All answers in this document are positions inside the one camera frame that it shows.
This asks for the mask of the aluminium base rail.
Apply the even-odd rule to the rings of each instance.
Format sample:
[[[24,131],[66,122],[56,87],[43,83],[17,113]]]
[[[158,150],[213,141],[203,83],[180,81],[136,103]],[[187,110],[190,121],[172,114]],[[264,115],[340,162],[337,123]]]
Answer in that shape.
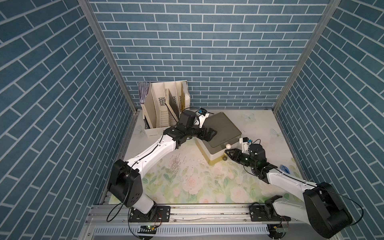
[[[133,214],[121,210],[107,222],[111,205],[94,205],[80,233],[81,240],[268,240],[272,233],[284,240],[320,240],[309,225],[292,219],[271,222],[258,214],[254,222],[247,204],[171,205],[162,212],[158,228],[148,231],[150,223],[128,222]]]

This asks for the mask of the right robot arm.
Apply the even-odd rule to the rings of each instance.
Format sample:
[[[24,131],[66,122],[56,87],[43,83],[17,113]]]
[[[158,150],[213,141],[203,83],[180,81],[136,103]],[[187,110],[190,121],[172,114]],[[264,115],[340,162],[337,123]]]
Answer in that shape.
[[[232,161],[249,167],[252,175],[266,184],[277,186],[298,199],[290,202],[280,195],[265,201],[265,213],[271,217],[290,217],[304,222],[323,238],[331,238],[341,230],[356,225],[343,196],[328,183],[307,182],[291,174],[283,172],[269,163],[265,150],[260,144],[251,144],[247,149],[233,149],[226,146],[225,154]]]

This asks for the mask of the floral table mat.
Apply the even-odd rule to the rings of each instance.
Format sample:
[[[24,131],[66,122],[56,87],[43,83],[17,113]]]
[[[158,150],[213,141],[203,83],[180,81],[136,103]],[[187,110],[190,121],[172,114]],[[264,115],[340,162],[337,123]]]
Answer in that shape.
[[[226,110],[225,114],[244,137],[261,143],[269,163],[302,176],[272,111]],[[144,193],[159,204],[263,203],[275,195],[298,201],[231,160],[209,165],[193,139],[159,160],[142,182]]]

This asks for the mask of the white file organizer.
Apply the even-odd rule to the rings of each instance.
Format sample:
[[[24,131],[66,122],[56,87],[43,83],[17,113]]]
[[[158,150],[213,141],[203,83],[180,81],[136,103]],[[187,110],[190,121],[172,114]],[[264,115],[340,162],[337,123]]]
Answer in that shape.
[[[166,89],[171,91],[176,100],[180,116],[183,110],[190,107],[191,96],[186,80],[151,83],[146,101],[141,104],[146,124],[145,133],[148,137],[159,137],[166,128],[176,124],[166,106]]]

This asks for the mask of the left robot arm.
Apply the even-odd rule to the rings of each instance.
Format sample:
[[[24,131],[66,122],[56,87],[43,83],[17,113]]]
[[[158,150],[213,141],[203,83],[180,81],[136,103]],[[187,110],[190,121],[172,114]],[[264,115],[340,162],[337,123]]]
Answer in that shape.
[[[201,108],[197,111],[182,111],[177,123],[163,131],[161,137],[135,157],[117,160],[113,166],[107,189],[119,201],[120,207],[138,210],[148,221],[157,216],[157,203],[144,194],[142,179],[146,173],[167,154],[178,149],[192,138],[209,142],[217,134],[212,128],[204,127],[210,112]]]

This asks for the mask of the blue key fob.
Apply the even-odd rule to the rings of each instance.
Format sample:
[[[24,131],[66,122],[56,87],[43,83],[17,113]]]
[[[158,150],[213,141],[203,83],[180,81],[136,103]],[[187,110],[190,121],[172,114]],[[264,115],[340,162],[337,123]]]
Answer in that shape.
[[[284,166],[284,165],[280,165],[280,169],[281,169],[283,172],[285,172],[285,173],[287,173],[287,174],[290,174],[290,170],[289,170],[286,166]]]

